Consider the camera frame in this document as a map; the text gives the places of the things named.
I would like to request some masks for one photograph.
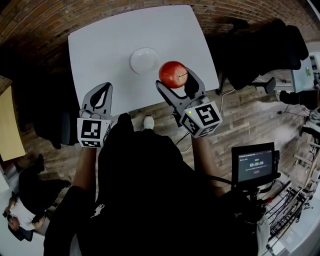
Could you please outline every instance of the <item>small display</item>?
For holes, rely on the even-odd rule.
[[[238,156],[238,182],[249,181],[272,174],[272,150]]]

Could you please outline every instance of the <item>brick wall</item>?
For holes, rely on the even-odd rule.
[[[179,4],[192,6],[205,35],[228,31],[231,18],[258,26],[279,18],[306,42],[320,40],[320,22],[305,0],[10,0],[0,14],[0,44],[29,63],[65,71],[71,32],[123,12]]]

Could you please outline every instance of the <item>computer monitor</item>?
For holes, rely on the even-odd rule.
[[[275,178],[275,144],[233,147],[232,187],[256,188]]]

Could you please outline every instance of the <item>marker cube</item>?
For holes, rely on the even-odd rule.
[[[221,123],[222,118],[214,101],[185,109],[180,119],[180,124],[194,138],[213,133]]]
[[[103,148],[110,130],[110,120],[92,118],[77,119],[77,136],[82,147]]]

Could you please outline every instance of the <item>white desk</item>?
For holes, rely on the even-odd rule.
[[[80,106],[87,92],[110,82],[113,116],[164,102],[156,80],[160,66],[168,61],[179,61],[194,71],[207,91],[219,87],[204,34],[188,5],[145,8],[108,17],[71,33],[68,42]],[[145,47],[158,52],[160,66],[140,75],[132,70],[130,57]]]

